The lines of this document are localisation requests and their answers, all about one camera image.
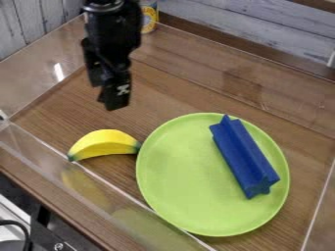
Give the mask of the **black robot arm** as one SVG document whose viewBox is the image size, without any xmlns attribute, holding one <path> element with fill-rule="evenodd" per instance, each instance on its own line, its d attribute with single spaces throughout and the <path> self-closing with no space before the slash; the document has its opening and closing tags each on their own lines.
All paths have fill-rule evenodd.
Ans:
<svg viewBox="0 0 335 251">
<path fill-rule="evenodd" d="M 108 111 L 126 107 L 130 99 L 130 53 L 141 45 L 142 14 L 138 0 L 85 0 L 84 61 L 97 101 Z"/>
</svg>

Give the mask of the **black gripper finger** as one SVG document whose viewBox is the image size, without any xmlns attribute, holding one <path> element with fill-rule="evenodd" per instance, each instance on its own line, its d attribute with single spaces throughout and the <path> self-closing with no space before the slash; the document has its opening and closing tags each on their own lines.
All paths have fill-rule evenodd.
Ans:
<svg viewBox="0 0 335 251">
<path fill-rule="evenodd" d="M 132 78 L 128 71 L 113 73 L 102 71 L 100 75 L 98 101 L 108 111 L 128 106 L 130 98 Z"/>
<path fill-rule="evenodd" d="M 113 70 L 108 58 L 108 51 L 97 47 L 89 40 L 81 41 L 85 67 L 92 87 L 110 85 Z"/>
</svg>

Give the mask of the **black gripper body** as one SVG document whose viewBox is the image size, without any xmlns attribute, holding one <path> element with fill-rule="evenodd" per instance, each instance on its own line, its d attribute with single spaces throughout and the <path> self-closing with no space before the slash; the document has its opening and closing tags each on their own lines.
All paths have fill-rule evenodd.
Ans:
<svg viewBox="0 0 335 251">
<path fill-rule="evenodd" d="M 85 61 L 124 71 L 129 54 L 141 44 L 142 14 L 138 6 L 85 6 L 85 32 L 81 40 Z"/>
</svg>

